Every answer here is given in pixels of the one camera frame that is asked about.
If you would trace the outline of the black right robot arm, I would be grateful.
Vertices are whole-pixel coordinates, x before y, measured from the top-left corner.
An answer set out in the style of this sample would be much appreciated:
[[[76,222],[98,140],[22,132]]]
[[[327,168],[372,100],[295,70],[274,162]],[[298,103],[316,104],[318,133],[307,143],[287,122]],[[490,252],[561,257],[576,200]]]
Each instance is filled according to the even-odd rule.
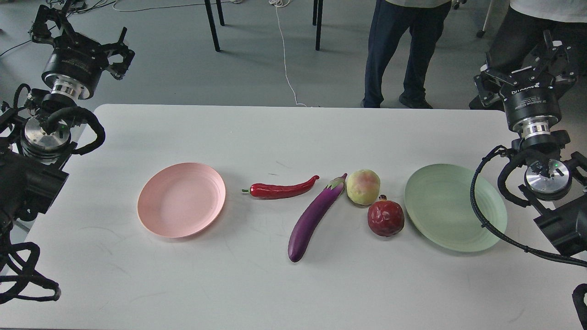
[[[543,259],[585,267],[585,261],[575,255],[586,250],[586,196],[557,209],[542,204],[562,199],[573,181],[586,185],[586,157],[574,152],[570,159],[562,159],[561,150],[570,142],[570,136],[565,130],[553,130],[562,119],[559,99],[578,75],[574,49],[544,31],[543,43],[537,44],[533,55],[529,66],[512,72],[495,69],[491,56],[486,55],[486,64],[474,77],[478,92],[474,107],[498,107],[505,113],[508,129],[518,134],[511,148],[497,146],[482,162],[497,155],[509,159],[498,176],[499,192],[506,200],[521,207],[532,206],[539,212],[534,223],[556,253],[512,240],[481,215],[474,194],[471,204],[482,225],[501,240]]]

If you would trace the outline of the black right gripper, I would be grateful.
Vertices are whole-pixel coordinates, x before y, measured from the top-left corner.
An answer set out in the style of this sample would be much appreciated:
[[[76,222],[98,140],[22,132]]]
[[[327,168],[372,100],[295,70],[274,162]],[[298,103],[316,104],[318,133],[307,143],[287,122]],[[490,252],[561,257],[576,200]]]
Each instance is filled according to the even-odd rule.
[[[495,69],[489,52],[474,77],[474,109],[504,108],[508,129],[518,134],[523,134],[530,122],[556,125],[562,114],[554,85],[573,85],[578,79],[575,49],[554,40],[550,31],[543,31],[543,41],[530,55],[534,58],[530,77],[514,78],[511,72]]]

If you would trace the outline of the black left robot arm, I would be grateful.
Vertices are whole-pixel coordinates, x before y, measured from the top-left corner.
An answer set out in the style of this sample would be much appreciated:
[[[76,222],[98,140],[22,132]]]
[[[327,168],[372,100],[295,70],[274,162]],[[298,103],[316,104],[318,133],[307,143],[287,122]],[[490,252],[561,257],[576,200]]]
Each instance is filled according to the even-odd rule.
[[[125,44],[127,29],[113,43],[101,44],[75,31],[68,16],[73,0],[60,8],[41,5],[29,35],[52,46],[41,79],[45,89],[23,83],[12,103],[1,104],[1,237],[15,221],[44,214],[63,188],[69,157],[99,148],[105,130],[94,113],[78,106],[94,96],[101,75],[126,75],[135,52]]]

